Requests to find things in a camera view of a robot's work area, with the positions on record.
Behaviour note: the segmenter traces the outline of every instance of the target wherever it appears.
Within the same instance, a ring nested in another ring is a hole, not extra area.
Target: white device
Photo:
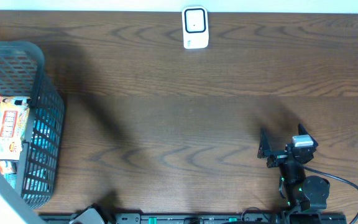
[[[202,6],[186,7],[181,12],[183,24],[183,46],[186,49],[201,49],[208,46],[208,15]]]

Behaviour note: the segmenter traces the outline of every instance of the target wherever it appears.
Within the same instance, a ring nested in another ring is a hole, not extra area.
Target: red label
[[[17,111],[5,111],[2,119],[0,137],[11,138],[15,132]]]

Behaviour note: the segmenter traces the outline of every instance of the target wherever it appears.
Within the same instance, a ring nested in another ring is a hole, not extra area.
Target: snack package
[[[28,96],[0,96],[0,160],[19,160],[29,101]]]
[[[0,161],[0,172],[2,174],[15,174],[16,163],[11,161]]]

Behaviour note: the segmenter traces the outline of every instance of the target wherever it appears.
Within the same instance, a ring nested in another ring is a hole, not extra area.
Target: white backdrop
[[[358,0],[0,0],[0,9],[179,12],[201,5],[209,12],[358,13]]]

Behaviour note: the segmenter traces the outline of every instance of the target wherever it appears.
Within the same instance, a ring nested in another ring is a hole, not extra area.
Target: wood grain surface
[[[320,144],[308,165],[358,184],[358,15],[209,25],[208,47],[185,50],[180,13],[0,11],[0,40],[40,46],[67,101],[55,195],[38,212],[276,209],[259,129],[279,149],[298,122]],[[350,221],[358,192],[330,182],[328,211]]]

